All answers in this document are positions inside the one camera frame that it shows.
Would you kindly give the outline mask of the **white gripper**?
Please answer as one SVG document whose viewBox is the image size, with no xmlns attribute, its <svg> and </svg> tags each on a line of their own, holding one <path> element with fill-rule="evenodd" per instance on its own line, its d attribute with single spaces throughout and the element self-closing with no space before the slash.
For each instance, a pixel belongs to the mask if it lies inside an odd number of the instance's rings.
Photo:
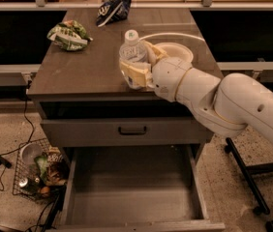
<svg viewBox="0 0 273 232">
<path fill-rule="evenodd" d="M 147 62 L 120 60 L 119 68 L 124 78 L 132 88 L 146 87 L 153 78 L 155 94 L 168 102 L 175 102 L 177 87 L 192 64 L 178 57 L 167 58 L 165 50 L 148 41 L 143 43 L 147 50 L 148 62 L 156 65 L 151 72 L 151 65 Z"/>
</svg>

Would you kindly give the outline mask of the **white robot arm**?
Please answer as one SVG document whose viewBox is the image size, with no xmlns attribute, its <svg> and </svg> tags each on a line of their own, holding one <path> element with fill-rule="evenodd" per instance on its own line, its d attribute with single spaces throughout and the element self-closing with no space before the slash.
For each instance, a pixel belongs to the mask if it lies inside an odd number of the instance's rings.
<svg viewBox="0 0 273 232">
<path fill-rule="evenodd" d="M 179 102 L 211 131 L 234 137 L 251 126 L 273 144 L 273 93 L 242 73 L 220 79 L 192 65 L 193 52 L 179 43 L 122 44 L 119 66 L 133 89 L 151 87 Z"/>
</svg>

